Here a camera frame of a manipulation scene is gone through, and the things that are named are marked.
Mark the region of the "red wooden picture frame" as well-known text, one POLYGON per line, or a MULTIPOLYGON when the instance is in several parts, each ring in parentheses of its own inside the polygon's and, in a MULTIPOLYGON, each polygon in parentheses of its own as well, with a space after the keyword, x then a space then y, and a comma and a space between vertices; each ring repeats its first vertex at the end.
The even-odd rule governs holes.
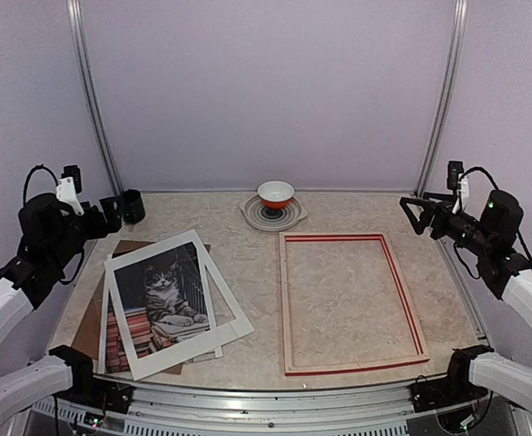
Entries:
POLYGON ((418 314, 383 233, 281 233, 286 376, 429 361, 418 314))

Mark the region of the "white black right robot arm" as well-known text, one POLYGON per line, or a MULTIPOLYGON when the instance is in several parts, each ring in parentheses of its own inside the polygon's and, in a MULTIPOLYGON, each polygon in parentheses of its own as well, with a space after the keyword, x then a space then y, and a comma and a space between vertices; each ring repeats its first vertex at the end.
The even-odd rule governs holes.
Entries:
MULTIPOLYGON (((479 218, 456 209, 447 195, 434 200, 402 198, 399 204, 416 234, 430 229, 432 239, 448 237, 474 254, 480 279, 532 330, 532 262, 514 248, 524 212, 513 195, 491 191, 479 218)), ((485 345, 455 350, 445 378, 419 381, 410 391, 416 411, 490 392, 532 414, 532 368, 485 345)))

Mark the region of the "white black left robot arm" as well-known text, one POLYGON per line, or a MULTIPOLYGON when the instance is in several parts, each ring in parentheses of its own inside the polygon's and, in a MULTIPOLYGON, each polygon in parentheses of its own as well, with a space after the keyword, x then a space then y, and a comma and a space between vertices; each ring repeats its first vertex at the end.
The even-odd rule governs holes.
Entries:
MULTIPOLYGON (((55 194, 42 193, 25 202, 18 219, 23 235, 16 256, 0 268, 0 345, 64 283, 66 265, 84 256, 86 242, 120 230, 122 203, 108 197, 74 209, 55 194)), ((102 396, 102 388, 91 358, 57 346, 39 361, 0 377, 0 426, 45 397, 72 395, 91 404, 102 396)))

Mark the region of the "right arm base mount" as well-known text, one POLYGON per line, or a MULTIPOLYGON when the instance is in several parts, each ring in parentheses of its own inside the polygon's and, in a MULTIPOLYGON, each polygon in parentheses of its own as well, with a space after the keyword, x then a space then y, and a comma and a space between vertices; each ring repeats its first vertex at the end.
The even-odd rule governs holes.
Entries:
POLYGON ((420 375, 409 386, 409 392, 415 413, 447 407, 457 396, 457 390, 448 377, 428 379, 420 375))

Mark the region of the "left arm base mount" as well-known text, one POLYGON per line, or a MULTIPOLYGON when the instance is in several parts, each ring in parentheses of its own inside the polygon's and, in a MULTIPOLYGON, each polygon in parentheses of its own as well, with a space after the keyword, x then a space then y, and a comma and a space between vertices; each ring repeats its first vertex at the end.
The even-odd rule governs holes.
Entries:
POLYGON ((92 405, 103 413, 127 414, 133 393, 134 387, 130 384, 97 379, 92 390, 92 405))

